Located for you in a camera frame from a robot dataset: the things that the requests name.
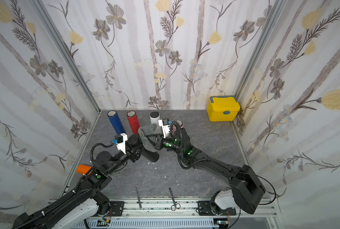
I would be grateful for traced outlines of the black thermos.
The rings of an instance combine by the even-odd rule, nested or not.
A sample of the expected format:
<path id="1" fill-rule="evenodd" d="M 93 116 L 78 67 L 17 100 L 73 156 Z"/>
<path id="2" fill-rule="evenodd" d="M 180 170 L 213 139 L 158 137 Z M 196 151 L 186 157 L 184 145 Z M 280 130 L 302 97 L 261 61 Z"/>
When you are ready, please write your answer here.
<path id="1" fill-rule="evenodd" d="M 142 141 L 141 141 L 139 134 L 134 134 L 134 135 L 130 136 L 127 143 L 126 143 L 126 148 L 127 148 L 127 144 L 130 144 L 130 145 L 142 144 Z M 144 156 L 147 160 L 149 160 L 152 163 L 157 162 L 158 159 L 159 159 L 159 154 L 157 152 L 150 152 L 150 151 L 146 150 L 144 148 L 144 146 L 143 146 L 141 156 Z"/>

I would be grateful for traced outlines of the grey cloth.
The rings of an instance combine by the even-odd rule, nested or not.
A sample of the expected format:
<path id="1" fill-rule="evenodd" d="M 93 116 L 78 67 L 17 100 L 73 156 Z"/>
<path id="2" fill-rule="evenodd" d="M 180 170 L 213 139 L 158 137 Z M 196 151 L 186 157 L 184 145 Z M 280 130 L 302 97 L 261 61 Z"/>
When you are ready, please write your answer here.
<path id="1" fill-rule="evenodd" d="M 148 135 L 156 135 L 160 133 L 160 129 L 156 124 L 151 124 L 149 126 L 142 126 L 138 129 L 138 134 L 141 138 L 142 144 L 144 148 L 150 152 L 156 152 L 155 147 L 151 143 L 151 141 L 155 142 L 156 137 Z"/>

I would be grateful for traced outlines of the pink thermos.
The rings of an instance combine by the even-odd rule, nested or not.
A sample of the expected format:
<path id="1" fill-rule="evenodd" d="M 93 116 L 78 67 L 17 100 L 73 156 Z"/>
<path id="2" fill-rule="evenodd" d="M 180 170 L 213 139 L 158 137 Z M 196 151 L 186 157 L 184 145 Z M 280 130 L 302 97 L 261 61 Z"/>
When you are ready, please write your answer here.
<path id="1" fill-rule="evenodd" d="M 183 128 L 183 122 L 181 120 L 175 120 L 172 126 L 172 134 L 174 135 L 177 128 Z"/>

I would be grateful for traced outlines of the white thermos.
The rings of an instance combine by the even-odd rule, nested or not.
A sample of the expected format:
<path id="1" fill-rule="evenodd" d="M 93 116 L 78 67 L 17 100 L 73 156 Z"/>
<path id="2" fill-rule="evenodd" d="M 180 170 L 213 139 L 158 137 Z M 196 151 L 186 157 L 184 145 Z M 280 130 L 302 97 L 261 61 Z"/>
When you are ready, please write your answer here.
<path id="1" fill-rule="evenodd" d="M 158 124 L 158 121 L 160 120 L 160 114 L 157 111 L 153 111 L 150 113 L 150 122 L 151 124 Z"/>

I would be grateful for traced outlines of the blue thermos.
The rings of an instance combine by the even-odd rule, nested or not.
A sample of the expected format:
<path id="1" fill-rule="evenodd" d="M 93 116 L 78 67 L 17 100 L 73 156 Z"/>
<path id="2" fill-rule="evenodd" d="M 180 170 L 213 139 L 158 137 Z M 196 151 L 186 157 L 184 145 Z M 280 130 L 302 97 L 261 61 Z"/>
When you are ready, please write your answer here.
<path id="1" fill-rule="evenodd" d="M 122 122 L 120 120 L 120 117 L 119 117 L 117 111 L 110 110 L 110 111 L 108 111 L 107 116 L 108 116 L 108 119 L 109 119 L 110 123 L 112 124 L 112 127 L 114 128 L 115 133 L 117 135 L 125 133 L 125 129 L 122 125 Z"/>

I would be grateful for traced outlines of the red thermos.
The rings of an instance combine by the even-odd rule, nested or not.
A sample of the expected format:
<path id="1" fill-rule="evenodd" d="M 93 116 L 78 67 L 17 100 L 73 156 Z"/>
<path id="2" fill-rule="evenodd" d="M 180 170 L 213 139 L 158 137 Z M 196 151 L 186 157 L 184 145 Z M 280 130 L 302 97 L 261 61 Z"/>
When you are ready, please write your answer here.
<path id="1" fill-rule="evenodd" d="M 140 128 L 139 120 L 137 117 L 137 113 L 135 111 L 127 112 L 127 119 L 129 121 L 131 130 L 133 134 L 138 134 L 138 129 Z"/>

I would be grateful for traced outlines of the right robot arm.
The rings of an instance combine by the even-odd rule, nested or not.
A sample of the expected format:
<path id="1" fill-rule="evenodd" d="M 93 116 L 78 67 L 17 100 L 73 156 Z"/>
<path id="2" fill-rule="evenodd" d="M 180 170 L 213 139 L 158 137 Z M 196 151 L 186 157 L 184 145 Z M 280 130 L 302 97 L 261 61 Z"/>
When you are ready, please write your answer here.
<path id="1" fill-rule="evenodd" d="M 206 171 L 229 185 L 231 194 L 220 191 L 214 196 L 214 205 L 227 209 L 225 204 L 231 200 L 244 212 L 255 213 L 266 189 L 251 167 L 233 166 L 210 157 L 191 143 L 186 130 L 176 121 L 162 119 L 158 121 L 158 126 L 162 133 L 155 135 L 155 141 L 150 141 L 156 150 L 173 151 L 182 169 Z"/>

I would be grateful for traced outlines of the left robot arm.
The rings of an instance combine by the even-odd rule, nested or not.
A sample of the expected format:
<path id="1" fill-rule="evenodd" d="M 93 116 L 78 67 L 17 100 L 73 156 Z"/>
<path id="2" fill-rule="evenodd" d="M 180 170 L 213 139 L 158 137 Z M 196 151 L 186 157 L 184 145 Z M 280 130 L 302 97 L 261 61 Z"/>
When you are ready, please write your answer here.
<path id="1" fill-rule="evenodd" d="M 109 145 L 117 145 L 119 152 L 112 156 L 108 151 L 91 157 L 92 166 L 71 191 L 47 207 L 28 215 L 18 216 L 14 229 L 69 229 L 93 215 L 107 216 L 112 212 L 109 198 L 102 190 L 111 182 L 113 173 L 122 170 L 129 161 L 136 162 L 145 151 L 138 134 L 131 137 L 117 135 Z"/>

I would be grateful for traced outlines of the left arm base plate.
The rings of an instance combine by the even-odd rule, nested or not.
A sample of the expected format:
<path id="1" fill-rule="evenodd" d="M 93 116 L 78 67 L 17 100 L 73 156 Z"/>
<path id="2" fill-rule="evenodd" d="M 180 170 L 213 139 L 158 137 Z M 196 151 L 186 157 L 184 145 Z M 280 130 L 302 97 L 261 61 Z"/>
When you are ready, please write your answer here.
<path id="1" fill-rule="evenodd" d="M 124 201 L 110 201 L 109 210 L 105 217 L 121 217 L 124 210 Z"/>

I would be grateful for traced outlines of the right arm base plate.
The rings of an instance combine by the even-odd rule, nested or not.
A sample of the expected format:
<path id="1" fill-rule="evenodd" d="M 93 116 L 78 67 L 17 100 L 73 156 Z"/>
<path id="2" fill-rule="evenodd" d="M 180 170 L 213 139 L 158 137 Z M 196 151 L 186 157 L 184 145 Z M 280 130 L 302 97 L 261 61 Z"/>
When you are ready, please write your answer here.
<path id="1" fill-rule="evenodd" d="M 215 204 L 212 201 L 201 200 L 197 202 L 196 212 L 200 216 L 215 216 Z"/>

